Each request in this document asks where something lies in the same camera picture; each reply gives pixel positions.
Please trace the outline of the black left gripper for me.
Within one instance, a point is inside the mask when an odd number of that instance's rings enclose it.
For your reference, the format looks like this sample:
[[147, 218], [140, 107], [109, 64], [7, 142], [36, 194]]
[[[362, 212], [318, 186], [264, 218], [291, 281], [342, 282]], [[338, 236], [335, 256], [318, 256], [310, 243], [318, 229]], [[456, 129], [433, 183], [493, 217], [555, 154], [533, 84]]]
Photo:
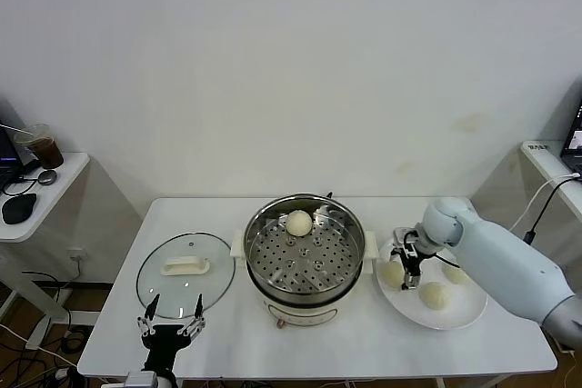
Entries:
[[196, 338], [205, 328], [203, 295], [199, 294], [193, 318], [183, 327], [178, 324], [153, 325], [160, 295], [145, 308], [145, 313], [137, 317], [137, 325], [142, 336], [142, 344], [148, 354], [144, 363], [145, 371], [171, 373], [176, 355], [188, 347], [190, 338]]

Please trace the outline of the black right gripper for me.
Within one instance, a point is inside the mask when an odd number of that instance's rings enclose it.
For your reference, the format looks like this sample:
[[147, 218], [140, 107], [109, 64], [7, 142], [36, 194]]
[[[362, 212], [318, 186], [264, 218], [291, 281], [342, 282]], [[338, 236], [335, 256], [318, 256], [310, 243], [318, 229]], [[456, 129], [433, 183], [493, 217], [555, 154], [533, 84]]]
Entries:
[[404, 260], [401, 258], [402, 249], [400, 247], [393, 247], [389, 254], [389, 262], [396, 262], [400, 266], [404, 266], [405, 272], [403, 276], [403, 283], [401, 290], [416, 289], [419, 284], [419, 273], [421, 272], [420, 264], [423, 259], [418, 254], [414, 246], [405, 246], [403, 248]]

